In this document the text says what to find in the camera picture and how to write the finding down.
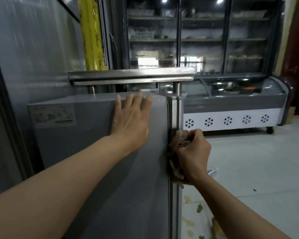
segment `gray refrigerator door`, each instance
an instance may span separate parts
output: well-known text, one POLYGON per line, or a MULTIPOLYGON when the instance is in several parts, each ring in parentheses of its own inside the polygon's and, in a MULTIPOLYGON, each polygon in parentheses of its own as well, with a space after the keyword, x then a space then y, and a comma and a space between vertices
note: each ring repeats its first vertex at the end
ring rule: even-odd
MULTIPOLYGON (((45 167, 110 134, 115 95, 69 96, 28 106, 45 167), (72 115, 69 126, 37 122, 38 109, 56 111, 60 107, 72 115)), ((127 95, 121 93, 122 99, 127 95)), ((119 162, 98 184, 66 232, 66 239, 169 237, 168 110, 164 96, 154 94, 149 130, 146 145, 119 162)))

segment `left hand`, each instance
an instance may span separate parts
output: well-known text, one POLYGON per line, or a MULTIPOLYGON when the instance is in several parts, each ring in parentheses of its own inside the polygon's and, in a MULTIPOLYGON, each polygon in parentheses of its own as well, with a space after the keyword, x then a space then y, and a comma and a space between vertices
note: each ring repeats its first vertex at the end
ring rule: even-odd
POLYGON ((121 97, 118 95, 115 100, 115 113, 112 124, 111 136, 119 138, 125 143, 128 153, 139 150, 149 136, 148 122, 152 95, 143 100, 143 94, 129 95, 122 109, 121 97))

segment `white panel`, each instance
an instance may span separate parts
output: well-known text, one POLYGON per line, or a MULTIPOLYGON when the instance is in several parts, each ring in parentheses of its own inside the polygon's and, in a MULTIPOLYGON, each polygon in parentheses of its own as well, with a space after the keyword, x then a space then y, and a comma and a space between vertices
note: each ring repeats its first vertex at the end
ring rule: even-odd
POLYGON ((203 131, 276 126, 280 108, 184 114, 184 129, 203 131))

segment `glass door display cabinet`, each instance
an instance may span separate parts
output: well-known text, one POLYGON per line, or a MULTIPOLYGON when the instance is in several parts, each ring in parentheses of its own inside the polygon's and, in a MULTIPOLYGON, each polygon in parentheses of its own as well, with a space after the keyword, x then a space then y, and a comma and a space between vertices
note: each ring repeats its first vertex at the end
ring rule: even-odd
MULTIPOLYGON (((125 0, 126 69, 194 67, 184 128, 267 127, 287 119, 292 87, 273 70, 285 0, 125 0)), ((172 83, 129 85, 172 93, 172 83)))

